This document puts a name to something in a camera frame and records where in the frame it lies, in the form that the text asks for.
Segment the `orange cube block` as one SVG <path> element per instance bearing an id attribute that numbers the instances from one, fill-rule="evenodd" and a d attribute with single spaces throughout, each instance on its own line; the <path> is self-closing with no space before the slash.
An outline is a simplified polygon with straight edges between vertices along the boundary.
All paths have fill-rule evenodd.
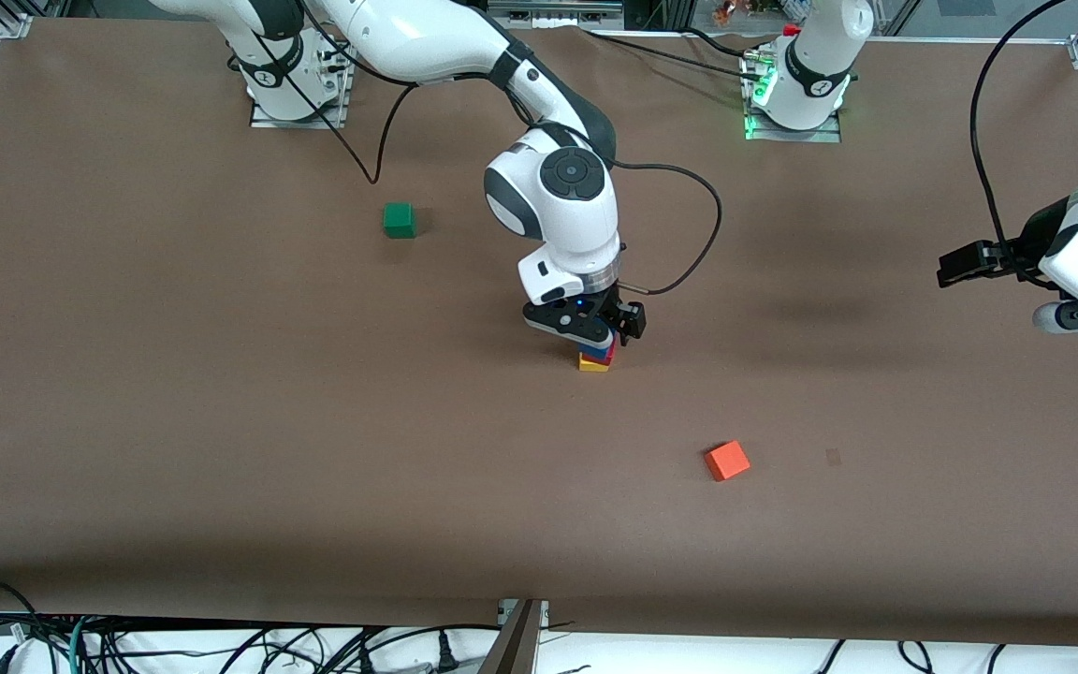
<path id="1" fill-rule="evenodd" d="M 716 482 L 724 482 L 751 469 L 749 456 L 736 440 L 708 449 L 703 455 L 703 462 L 707 472 Z"/>

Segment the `brown table cover sheet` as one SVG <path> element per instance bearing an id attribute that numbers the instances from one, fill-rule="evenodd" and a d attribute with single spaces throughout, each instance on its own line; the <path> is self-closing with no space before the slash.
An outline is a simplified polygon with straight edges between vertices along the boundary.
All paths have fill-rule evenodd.
<path id="1" fill-rule="evenodd" d="M 874 42 L 842 140 L 745 140 L 736 87 L 522 35 L 628 162 L 724 223 L 605 374 L 521 318 L 490 82 L 411 94 L 381 183 L 255 129 L 213 26 L 0 46 L 0 580 L 43 611 L 1078 644 L 1078 334 L 1011 280 L 967 140 L 987 44 Z M 386 237 L 387 203 L 418 235 Z M 745 473 L 703 455 L 740 441 Z"/>

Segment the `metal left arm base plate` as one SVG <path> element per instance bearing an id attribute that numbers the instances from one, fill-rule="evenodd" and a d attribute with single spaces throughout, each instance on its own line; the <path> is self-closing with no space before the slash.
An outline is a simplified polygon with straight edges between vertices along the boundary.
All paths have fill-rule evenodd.
<path id="1" fill-rule="evenodd" d="M 838 110 L 852 77 L 798 81 L 783 72 L 779 53 L 748 50 L 740 59 L 745 139 L 782 142 L 839 142 Z"/>

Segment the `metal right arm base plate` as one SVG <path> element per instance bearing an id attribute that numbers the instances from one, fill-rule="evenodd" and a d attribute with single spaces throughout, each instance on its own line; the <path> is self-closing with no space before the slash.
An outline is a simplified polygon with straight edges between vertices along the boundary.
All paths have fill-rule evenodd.
<path id="1" fill-rule="evenodd" d="M 240 57 L 252 98 L 251 125 L 262 128 L 341 128 L 354 85 L 354 65 L 308 27 L 284 41 L 255 36 L 254 52 Z"/>

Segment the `metal bracket post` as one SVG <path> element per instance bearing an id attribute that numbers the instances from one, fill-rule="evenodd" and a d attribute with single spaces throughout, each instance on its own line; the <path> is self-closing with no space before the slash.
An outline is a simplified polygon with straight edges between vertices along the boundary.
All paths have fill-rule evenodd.
<path id="1" fill-rule="evenodd" d="M 498 623 L 501 630 L 476 674 L 534 674 L 539 637 L 550 625 L 548 602 L 501 600 L 498 602 Z"/>

